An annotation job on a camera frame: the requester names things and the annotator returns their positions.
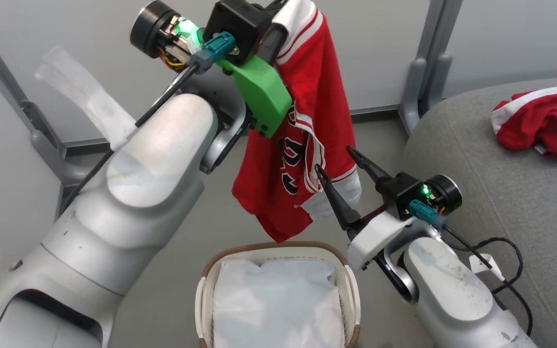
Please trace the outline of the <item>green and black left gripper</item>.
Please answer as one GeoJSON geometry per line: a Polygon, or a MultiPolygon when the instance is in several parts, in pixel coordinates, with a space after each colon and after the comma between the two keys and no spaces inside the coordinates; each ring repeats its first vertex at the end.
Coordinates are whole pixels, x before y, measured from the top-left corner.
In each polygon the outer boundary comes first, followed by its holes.
{"type": "Polygon", "coordinates": [[[247,106],[243,128],[274,136],[292,105],[274,65],[288,37],[288,30],[274,17],[287,2],[273,0],[264,8],[245,0],[219,0],[204,29],[160,0],[144,7],[133,24],[130,42],[148,57],[161,59],[177,72],[177,78],[141,122],[194,74],[219,66],[232,75],[247,106]]]}

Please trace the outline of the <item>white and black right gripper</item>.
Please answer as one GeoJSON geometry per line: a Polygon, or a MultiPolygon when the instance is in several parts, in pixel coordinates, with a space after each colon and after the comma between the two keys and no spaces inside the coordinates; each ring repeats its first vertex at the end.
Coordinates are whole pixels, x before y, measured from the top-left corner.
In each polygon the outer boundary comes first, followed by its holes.
{"type": "Polygon", "coordinates": [[[441,233],[448,225],[447,216],[463,203],[455,181],[443,174],[425,181],[404,172],[392,177],[356,148],[347,146],[347,151],[354,163],[374,181],[384,201],[382,212],[361,218],[334,188],[325,170],[315,165],[323,192],[341,229],[356,230],[348,247],[348,262],[353,269],[365,267],[384,250],[393,253],[418,238],[426,236],[441,241],[441,233]]]}

